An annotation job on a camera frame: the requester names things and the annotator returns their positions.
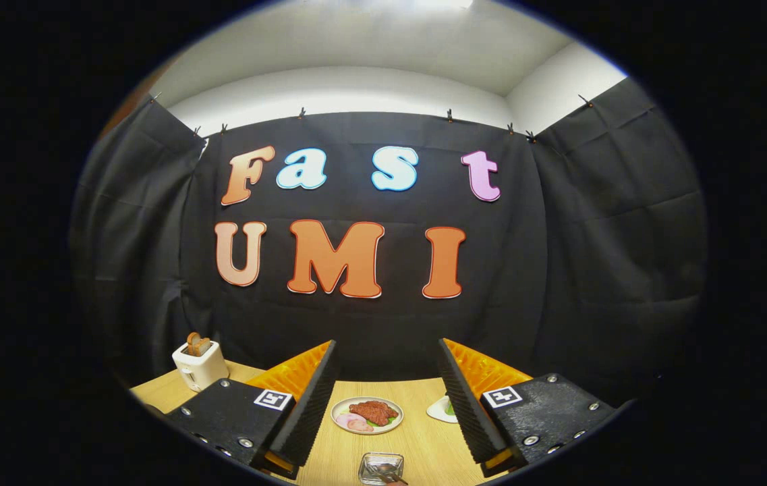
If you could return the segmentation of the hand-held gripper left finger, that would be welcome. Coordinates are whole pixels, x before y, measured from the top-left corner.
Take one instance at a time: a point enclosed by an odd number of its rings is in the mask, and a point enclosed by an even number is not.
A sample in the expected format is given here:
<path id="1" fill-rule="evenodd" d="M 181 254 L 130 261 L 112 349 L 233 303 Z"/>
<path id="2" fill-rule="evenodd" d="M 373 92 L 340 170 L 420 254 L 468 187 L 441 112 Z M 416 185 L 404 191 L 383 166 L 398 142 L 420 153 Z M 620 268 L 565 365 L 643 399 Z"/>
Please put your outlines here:
<path id="1" fill-rule="evenodd" d="M 331 399 L 336 354 L 330 340 L 246 382 L 219 379 L 165 419 L 229 460 L 296 478 Z"/>

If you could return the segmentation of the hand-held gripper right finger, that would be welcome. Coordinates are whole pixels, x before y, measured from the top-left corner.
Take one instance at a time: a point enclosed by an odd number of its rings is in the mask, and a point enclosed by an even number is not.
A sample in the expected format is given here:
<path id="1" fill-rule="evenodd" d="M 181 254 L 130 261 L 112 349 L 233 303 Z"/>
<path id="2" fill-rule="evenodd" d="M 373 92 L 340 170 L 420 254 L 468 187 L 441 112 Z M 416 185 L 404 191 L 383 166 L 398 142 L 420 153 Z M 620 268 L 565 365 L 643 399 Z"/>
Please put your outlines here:
<path id="1" fill-rule="evenodd" d="M 617 421 L 612 406 L 560 373 L 538 377 L 447 338 L 438 371 L 461 434 L 485 477 L 526 473 L 562 456 Z"/>

